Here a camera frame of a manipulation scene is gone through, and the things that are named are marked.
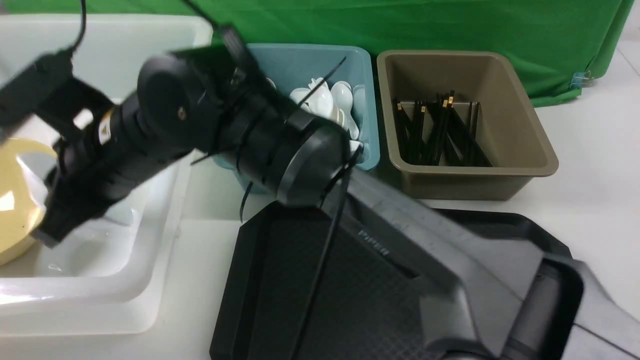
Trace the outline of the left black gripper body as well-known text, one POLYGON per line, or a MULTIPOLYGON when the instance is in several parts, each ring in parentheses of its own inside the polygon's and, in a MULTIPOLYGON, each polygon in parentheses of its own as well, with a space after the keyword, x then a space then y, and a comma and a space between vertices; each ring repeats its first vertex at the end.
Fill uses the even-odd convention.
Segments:
POLYGON ((30 232, 48 248, 144 182, 133 164, 142 153, 137 99, 114 104, 73 75, 72 60, 70 50, 42 54, 1 87, 2 143, 30 116, 59 134, 57 161, 45 179, 46 213, 30 232))

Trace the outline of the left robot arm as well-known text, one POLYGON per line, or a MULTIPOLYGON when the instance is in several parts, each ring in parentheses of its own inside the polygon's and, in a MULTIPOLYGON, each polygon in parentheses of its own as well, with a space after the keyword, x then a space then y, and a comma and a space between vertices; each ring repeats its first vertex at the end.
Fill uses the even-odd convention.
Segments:
POLYGON ((60 135, 32 232, 50 247, 194 150, 235 163, 281 205, 333 215, 293 359, 338 227, 408 276, 423 344, 446 359, 639 358, 639 322, 585 262, 480 237, 357 169, 347 132, 278 93, 244 43, 152 57, 121 104, 73 75, 71 48, 43 54, 1 88, 1 141, 30 116, 60 135))

